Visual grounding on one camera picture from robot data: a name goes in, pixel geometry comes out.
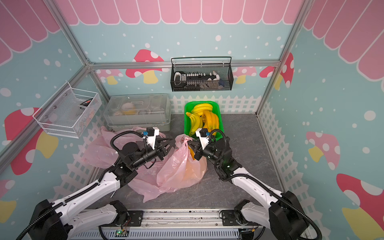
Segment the yellow banana bunch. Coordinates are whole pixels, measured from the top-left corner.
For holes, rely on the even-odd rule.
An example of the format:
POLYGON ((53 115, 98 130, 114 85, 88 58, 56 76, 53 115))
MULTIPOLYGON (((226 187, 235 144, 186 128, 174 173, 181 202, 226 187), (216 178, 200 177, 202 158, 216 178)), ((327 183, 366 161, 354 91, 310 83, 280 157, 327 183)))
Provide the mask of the yellow banana bunch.
POLYGON ((190 151, 190 154, 192 156, 192 159, 195 160, 195 152, 193 151, 193 149, 191 147, 189 147, 189 151, 190 151))

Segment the pink plastic bag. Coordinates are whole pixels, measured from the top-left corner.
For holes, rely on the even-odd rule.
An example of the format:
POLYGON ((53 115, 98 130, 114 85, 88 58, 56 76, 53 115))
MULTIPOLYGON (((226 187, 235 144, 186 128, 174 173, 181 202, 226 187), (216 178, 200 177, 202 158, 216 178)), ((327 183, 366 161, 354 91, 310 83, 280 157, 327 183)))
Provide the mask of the pink plastic bag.
POLYGON ((138 175, 128 183, 136 193, 144 196, 143 202, 156 199, 164 193, 174 193, 199 183, 207 172, 207 160, 195 160, 188 141, 192 138, 182 134, 176 137, 176 147, 163 161, 151 168, 141 166, 138 175))

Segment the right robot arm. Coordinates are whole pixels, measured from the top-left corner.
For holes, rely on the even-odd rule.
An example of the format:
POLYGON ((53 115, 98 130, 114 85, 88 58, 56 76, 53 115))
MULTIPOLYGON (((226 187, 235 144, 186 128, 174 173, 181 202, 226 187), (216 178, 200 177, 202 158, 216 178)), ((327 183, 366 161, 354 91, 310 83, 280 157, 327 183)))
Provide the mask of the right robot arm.
POLYGON ((323 238, 317 224, 304 213, 298 198, 290 191, 278 191, 252 176, 232 156, 229 138, 221 130, 200 128, 196 140, 188 142, 194 159, 205 157, 223 182, 230 182, 252 196, 259 206, 243 200, 235 207, 239 224, 257 223, 272 231, 278 240, 303 240, 303 233, 312 227, 316 240, 323 238))

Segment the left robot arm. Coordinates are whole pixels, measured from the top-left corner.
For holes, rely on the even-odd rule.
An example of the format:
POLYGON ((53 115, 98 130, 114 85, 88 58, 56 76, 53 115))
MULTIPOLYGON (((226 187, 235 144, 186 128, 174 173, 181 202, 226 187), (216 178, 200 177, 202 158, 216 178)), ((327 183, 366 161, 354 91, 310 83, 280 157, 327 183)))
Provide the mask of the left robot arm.
POLYGON ((33 240, 68 240, 96 226, 128 223, 129 211, 120 201, 89 213, 82 211, 131 182, 141 166, 164 160, 175 147, 175 140, 161 138, 158 128, 147 128, 142 133, 121 132, 112 137, 110 145, 118 154, 117 160, 97 180, 77 192, 54 202, 38 203, 29 225, 18 235, 19 240, 25 235, 33 240))

